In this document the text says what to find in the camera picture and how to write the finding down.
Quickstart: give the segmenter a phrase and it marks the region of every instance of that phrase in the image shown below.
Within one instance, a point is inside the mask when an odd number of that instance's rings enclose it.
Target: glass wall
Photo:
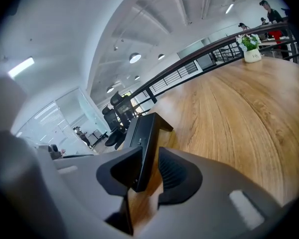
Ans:
[[[93,154],[64,118],[56,102],[52,102],[32,117],[16,134],[30,145],[56,144],[65,155]]]
[[[65,155],[97,154],[93,146],[109,131],[101,116],[75,89],[41,109],[16,136],[32,146],[56,144],[60,151],[65,150]],[[83,137],[77,134],[76,127]]]
[[[57,99],[56,103],[72,130],[79,127],[84,134],[85,144],[93,146],[107,133],[108,130],[100,116],[97,115],[79,89]]]

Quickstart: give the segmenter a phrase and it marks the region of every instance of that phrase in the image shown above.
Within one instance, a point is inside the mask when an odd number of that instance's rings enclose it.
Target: ceiling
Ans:
[[[108,98],[112,93],[106,93],[107,87],[117,81],[125,88],[135,84],[136,75],[144,75],[160,62],[160,53],[168,56],[202,39],[204,28],[215,31],[211,25],[225,16],[230,4],[231,0],[135,0],[108,38],[96,65],[92,99],[99,103]],[[134,52],[142,58],[130,64]]]
[[[168,57],[215,31],[230,2],[20,0],[0,26],[0,74],[32,56],[35,64],[15,78],[30,97],[42,99],[31,109],[76,86],[88,90],[88,81],[98,103],[109,97],[109,85],[120,81],[120,90],[135,84],[136,75],[160,62],[160,53]],[[130,64],[133,52],[142,58]]]
[[[83,65],[91,65],[93,58],[87,50],[94,54],[122,1],[20,0],[16,14],[7,15],[0,26],[0,75],[32,56],[35,64],[15,78],[30,97],[49,87],[57,93],[55,85],[67,84],[67,78],[77,79],[69,89],[86,88]]]

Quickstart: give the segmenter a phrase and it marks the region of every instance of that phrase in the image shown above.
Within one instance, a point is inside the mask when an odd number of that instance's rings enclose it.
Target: wood grain tabletop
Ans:
[[[167,91],[150,112],[174,130],[159,133],[147,189],[129,191],[135,235],[157,212],[159,146],[231,165],[281,205],[299,195],[298,64],[238,60]]]

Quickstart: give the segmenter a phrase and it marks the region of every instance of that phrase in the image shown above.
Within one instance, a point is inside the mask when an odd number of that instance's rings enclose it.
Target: fluorescent light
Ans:
[[[106,90],[106,93],[109,93],[113,90],[114,88],[111,86],[111,87],[108,87],[107,90]]]
[[[228,7],[228,9],[227,9],[227,11],[226,11],[226,13],[225,14],[227,14],[229,11],[230,11],[230,9],[231,9],[231,7],[233,7],[234,6],[234,4],[232,3],[231,5],[229,5],[229,7]]]
[[[21,64],[18,64],[16,67],[13,67],[8,74],[11,78],[14,78],[16,75],[21,73],[23,70],[34,64],[32,57],[29,57],[27,60],[24,60]]]
[[[39,117],[41,117],[41,115],[43,115],[44,113],[46,113],[48,110],[50,110],[52,107],[56,106],[56,103],[52,103],[50,104],[47,108],[45,108],[44,110],[42,110],[39,114],[37,114],[34,118],[37,120]]]
[[[42,137],[42,138],[40,139],[40,141],[42,141],[45,137],[46,137],[46,135],[45,135],[44,137]]]

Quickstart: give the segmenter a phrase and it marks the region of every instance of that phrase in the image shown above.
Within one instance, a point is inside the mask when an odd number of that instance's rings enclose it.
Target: white flower pot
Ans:
[[[244,56],[247,63],[253,63],[261,60],[261,55],[258,49],[244,51]]]

